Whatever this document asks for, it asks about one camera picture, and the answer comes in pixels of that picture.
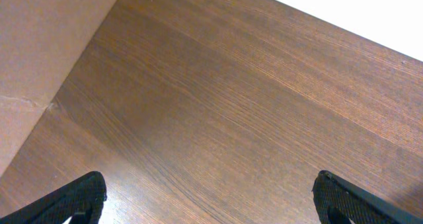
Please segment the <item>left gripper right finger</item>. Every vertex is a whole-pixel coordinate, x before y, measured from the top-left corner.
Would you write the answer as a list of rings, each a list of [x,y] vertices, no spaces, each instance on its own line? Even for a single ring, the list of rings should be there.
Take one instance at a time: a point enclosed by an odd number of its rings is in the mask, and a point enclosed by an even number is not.
[[[319,220],[324,224],[422,224],[421,218],[327,170],[319,171],[312,193]]]

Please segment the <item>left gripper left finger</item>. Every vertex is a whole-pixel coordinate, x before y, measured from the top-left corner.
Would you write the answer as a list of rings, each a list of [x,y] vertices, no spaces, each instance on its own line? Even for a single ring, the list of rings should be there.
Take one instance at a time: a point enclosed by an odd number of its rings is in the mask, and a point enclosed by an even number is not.
[[[92,171],[2,217],[1,222],[97,224],[106,199],[104,177],[100,172]]]

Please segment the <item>brown cardboard box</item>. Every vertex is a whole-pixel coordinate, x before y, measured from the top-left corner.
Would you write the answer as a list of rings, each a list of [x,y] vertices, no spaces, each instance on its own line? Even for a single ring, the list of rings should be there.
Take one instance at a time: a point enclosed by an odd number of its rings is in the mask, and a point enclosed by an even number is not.
[[[4,172],[116,0],[1,0]]]

